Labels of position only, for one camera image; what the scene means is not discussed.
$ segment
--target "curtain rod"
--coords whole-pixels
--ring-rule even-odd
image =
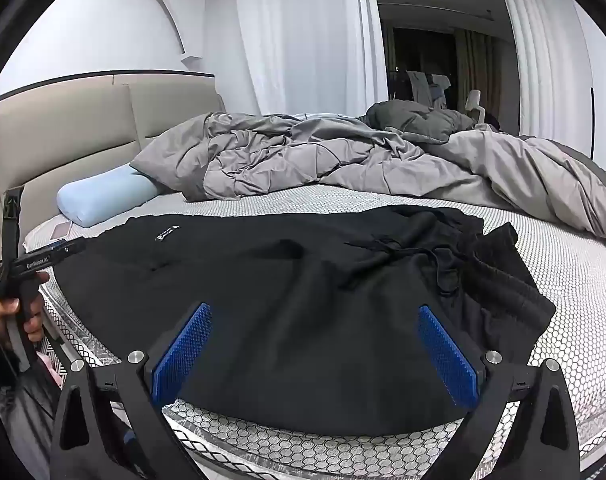
[[[472,16],[474,18],[480,18],[481,20],[488,20],[490,22],[494,21],[494,17],[492,16],[492,11],[489,10],[489,9],[487,10],[487,15],[486,16],[481,16],[480,14],[474,14],[474,13],[471,13],[471,12],[465,12],[463,10],[447,9],[446,7],[433,7],[433,6],[429,6],[429,5],[393,4],[393,3],[388,3],[388,2],[381,2],[381,3],[379,3],[379,5],[389,5],[389,6],[395,6],[395,7],[416,7],[417,9],[447,10],[448,12],[455,12],[457,14],[465,14],[466,16]]]

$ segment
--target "mattress cover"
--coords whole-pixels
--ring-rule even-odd
[[[188,203],[181,194],[161,195],[142,206],[91,228],[73,225],[67,239],[94,237],[133,216],[188,214],[244,216],[278,213],[359,212],[393,204],[456,207],[484,219],[484,231],[509,221],[516,244],[541,293],[557,307],[539,338],[529,364],[555,358],[563,367],[576,415],[581,457],[606,440],[606,241],[520,213],[462,203],[308,186],[242,198],[238,201]],[[26,237],[27,250],[50,242],[57,216]],[[111,354],[74,315],[53,276],[43,292],[46,307],[71,342],[93,365],[115,362]],[[492,443],[476,472],[489,473],[500,454],[517,410],[507,405]],[[178,399],[163,409],[186,447],[231,469],[259,476],[318,478],[329,476],[407,476],[420,478],[438,456],[459,421],[411,434],[379,437],[321,436],[266,428],[205,412]]]

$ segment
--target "black vertical strip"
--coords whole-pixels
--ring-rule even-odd
[[[596,136],[596,109],[594,105],[594,87],[592,87],[592,151],[590,152],[590,159],[594,160],[594,140]]]

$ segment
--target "drawstring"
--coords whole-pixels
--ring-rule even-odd
[[[458,288],[460,286],[460,277],[456,275],[456,286],[452,289],[445,288],[440,281],[441,269],[439,266],[439,258],[434,253],[435,250],[443,249],[448,250],[452,253],[453,256],[460,260],[465,260],[465,254],[459,253],[458,251],[452,250],[451,247],[446,245],[437,245],[434,248],[426,249],[423,247],[402,247],[401,244],[394,240],[393,238],[383,237],[376,238],[375,240],[370,241],[356,241],[356,242],[346,242],[347,245],[352,247],[359,247],[361,249],[368,249],[370,251],[383,251],[387,253],[390,258],[395,260],[399,260],[401,258],[405,258],[407,256],[414,256],[414,254],[425,254],[432,264],[435,264],[436,267],[436,286],[442,296],[450,297],[456,294]]]

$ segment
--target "blue gripper pad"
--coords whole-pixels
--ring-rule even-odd
[[[210,307],[202,303],[185,324],[152,373],[152,402],[172,404],[212,330]]]
[[[473,410],[479,399],[474,368],[427,306],[419,309],[418,331],[449,395],[459,406]]]

